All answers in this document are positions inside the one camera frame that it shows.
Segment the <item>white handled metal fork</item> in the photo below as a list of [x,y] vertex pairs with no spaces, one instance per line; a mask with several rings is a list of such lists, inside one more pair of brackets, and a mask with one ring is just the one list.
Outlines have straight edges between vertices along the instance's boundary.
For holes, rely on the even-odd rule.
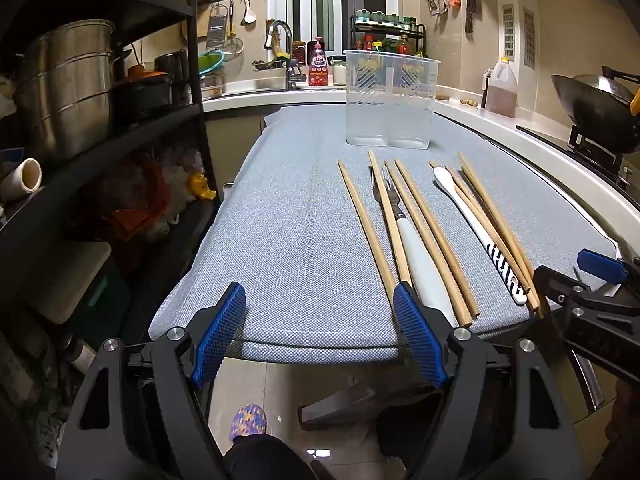
[[458,320],[445,282],[418,230],[399,206],[400,198],[393,183],[384,176],[383,179],[407,257],[412,287],[425,307],[439,310],[452,326],[457,327]]

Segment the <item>chrome kitchen faucet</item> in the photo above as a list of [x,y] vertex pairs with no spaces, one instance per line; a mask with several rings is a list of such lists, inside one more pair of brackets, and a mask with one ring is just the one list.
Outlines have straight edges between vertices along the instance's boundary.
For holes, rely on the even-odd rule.
[[271,51],[276,58],[284,59],[286,90],[296,90],[298,84],[306,81],[306,75],[300,69],[299,62],[294,58],[293,33],[285,21],[268,21],[264,49]]

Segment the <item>colourful patterned slipper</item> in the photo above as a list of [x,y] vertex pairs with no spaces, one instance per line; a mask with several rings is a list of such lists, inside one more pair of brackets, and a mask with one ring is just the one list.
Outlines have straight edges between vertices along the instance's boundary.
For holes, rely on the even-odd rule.
[[267,432],[267,415],[264,409],[255,403],[245,404],[233,416],[229,431],[229,440],[258,436]]

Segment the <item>grey fabric mat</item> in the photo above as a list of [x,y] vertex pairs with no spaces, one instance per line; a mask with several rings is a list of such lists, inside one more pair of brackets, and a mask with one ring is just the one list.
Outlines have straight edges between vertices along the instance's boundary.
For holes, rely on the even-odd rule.
[[399,339],[355,207],[353,184],[378,235],[384,219],[371,191],[371,162],[400,160],[444,231],[489,337],[527,322],[459,209],[434,183],[432,163],[469,162],[534,266],[576,276],[583,249],[613,255],[555,188],[473,131],[433,116],[425,150],[370,150],[345,140],[341,105],[282,108],[262,132],[202,241],[190,271],[168,294],[152,338],[244,287],[246,317],[232,348],[244,359],[289,363],[386,361]]

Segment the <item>black metal shelf rack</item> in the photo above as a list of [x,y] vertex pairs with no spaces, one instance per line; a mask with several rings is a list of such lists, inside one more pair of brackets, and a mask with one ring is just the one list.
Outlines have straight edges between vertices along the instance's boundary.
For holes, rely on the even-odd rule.
[[1,4],[1,69],[17,85],[15,99],[38,38],[81,20],[114,26],[102,142],[70,159],[44,157],[17,100],[2,119],[2,153],[20,154],[20,163],[34,158],[42,169],[35,193],[2,202],[2,335],[144,341],[215,215],[215,203],[188,187],[194,174],[213,175],[198,79],[198,0]]

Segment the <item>white ceramic cup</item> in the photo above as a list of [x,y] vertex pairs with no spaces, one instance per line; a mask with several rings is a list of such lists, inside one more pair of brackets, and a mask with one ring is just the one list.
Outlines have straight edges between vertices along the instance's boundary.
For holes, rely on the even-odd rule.
[[40,163],[34,158],[26,158],[1,181],[2,202],[12,202],[35,193],[40,188],[41,179]]

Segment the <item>clear plastic utensil holder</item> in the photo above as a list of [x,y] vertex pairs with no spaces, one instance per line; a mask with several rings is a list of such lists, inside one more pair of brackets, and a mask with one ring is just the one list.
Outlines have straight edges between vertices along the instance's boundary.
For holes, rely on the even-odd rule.
[[366,50],[346,52],[346,142],[426,150],[439,62]]

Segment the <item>green and blue bowls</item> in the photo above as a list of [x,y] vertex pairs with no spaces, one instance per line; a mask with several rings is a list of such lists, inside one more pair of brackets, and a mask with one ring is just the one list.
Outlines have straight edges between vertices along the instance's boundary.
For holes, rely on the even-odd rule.
[[209,74],[224,64],[224,52],[219,49],[209,50],[198,56],[198,73]]

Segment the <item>red dish soap pouch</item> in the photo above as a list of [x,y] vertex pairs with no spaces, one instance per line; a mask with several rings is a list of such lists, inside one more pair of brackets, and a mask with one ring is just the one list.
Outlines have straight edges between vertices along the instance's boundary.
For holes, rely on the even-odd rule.
[[308,82],[311,86],[327,86],[329,69],[326,62],[326,51],[321,37],[308,42]]

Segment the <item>large steel stock pot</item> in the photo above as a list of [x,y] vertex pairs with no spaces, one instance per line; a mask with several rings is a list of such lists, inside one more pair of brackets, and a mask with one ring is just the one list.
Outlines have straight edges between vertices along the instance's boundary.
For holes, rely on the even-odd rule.
[[107,20],[81,20],[30,46],[16,99],[28,111],[38,155],[70,159],[107,137],[113,30]]

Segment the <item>white lidded jar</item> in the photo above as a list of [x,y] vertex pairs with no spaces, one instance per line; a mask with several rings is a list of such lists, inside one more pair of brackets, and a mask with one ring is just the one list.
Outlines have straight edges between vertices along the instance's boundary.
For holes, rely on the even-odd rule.
[[347,84],[347,64],[342,60],[332,61],[333,84],[337,87],[345,87]]

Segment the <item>hanging dark cleaver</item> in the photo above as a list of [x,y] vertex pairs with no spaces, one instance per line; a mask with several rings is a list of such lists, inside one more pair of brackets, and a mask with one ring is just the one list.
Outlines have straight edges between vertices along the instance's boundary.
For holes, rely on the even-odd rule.
[[474,32],[474,15],[477,14],[477,0],[466,0],[464,31],[467,35]]

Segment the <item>hanging white ladle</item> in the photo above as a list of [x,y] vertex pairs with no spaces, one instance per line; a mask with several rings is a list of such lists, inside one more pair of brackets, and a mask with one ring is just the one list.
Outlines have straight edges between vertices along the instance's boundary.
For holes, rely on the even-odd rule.
[[250,0],[242,0],[244,4],[244,14],[241,23],[244,26],[253,25],[257,21],[257,16],[252,9]]

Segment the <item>hanging metal grater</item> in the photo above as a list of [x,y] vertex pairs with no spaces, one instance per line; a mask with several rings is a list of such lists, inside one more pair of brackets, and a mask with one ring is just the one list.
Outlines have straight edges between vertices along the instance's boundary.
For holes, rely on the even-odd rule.
[[228,20],[228,8],[220,3],[212,3],[209,7],[207,32],[206,32],[206,48],[218,49],[220,48],[227,37],[227,20]]

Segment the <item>black spice rack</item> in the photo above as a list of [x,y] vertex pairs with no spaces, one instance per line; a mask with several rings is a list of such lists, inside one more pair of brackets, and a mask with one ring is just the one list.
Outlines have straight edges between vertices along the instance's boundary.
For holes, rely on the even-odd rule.
[[356,50],[425,56],[425,26],[413,16],[361,9],[350,18],[348,45]]

